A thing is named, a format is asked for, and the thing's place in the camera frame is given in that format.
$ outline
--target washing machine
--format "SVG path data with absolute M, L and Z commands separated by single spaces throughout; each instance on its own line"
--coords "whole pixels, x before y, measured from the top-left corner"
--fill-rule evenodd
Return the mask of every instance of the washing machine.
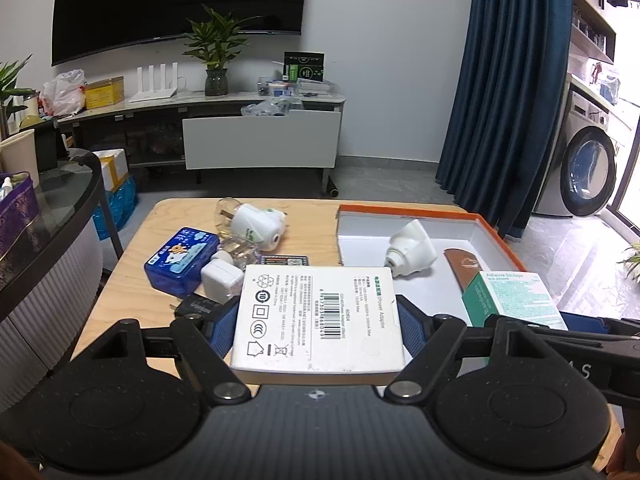
M 605 109 L 570 88 L 535 213 L 589 216 L 607 204 L 616 185 L 608 124 Z

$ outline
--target gray floor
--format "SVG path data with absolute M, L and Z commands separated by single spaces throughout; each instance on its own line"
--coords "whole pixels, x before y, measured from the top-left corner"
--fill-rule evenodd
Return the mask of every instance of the gray floor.
M 344 200 L 451 204 L 452 196 L 434 180 L 435 168 L 336 168 L 333 180 Z M 120 238 L 124 246 L 153 206 L 176 197 L 320 198 L 314 170 L 209 170 L 197 185 L 193 172 L 166 168 L 164 175 L 136 173 L 138 206 Z M 513 251 L 545 282 L 560 310 L 588 316 L 640 319 L 640 285 L 626 278 L 622 264 L 628 244 L 598 216 L 581 219 L 534 216 Z M 109 240 L 102 242 L 104 265 L 113 269 Z

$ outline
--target metal screw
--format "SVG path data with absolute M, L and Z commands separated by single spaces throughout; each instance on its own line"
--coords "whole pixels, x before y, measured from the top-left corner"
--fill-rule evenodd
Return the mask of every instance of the metal screw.
M 422 393 L 420 384 L 414 383 L 413 381 L 398 381 L 397 383 L 391 384 L 389 389 L 396 397 L 402 397 L 403 399 L 415 397 Z
M 239 383 L 222 383 L 213 389 L 213 393 L 225 400 L 242 397 L 245 391 L 245 386 Z
M 440 328 L 447 319 L 451 318 L 453 318 L 453 316 L 450 316 L 449 314 L 436 314 L 433 316 L 433 327 Z

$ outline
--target blue box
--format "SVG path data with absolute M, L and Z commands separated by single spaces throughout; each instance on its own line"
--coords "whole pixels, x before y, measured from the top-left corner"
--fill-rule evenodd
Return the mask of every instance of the blue box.
M 217 235 L 183 227 L 145 263 L 153 288 L 184 298 L 200 285 L 200 270 L 218 250 Z

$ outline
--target purple bag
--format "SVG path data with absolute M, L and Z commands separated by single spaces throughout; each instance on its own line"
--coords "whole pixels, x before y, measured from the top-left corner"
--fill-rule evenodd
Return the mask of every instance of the purple bag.
M 0 260 L 40 213 L 29 173 L 0 173 L 0 186 L 6 177 L 11 179 L 14 188 L 0 201 Z

